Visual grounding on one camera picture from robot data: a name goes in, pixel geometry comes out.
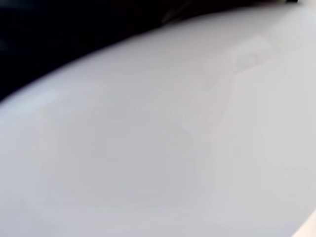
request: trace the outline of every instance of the glossy white surface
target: glossy white surface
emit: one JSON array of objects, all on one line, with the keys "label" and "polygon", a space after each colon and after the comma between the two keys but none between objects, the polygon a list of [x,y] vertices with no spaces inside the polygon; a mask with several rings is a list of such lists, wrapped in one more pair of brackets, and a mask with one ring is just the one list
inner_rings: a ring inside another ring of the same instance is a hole
[{"label": "glossy white surface", "polygon": [[0,108],[0,236],[288,237],[316,206],[316,17],[212,15]]}]

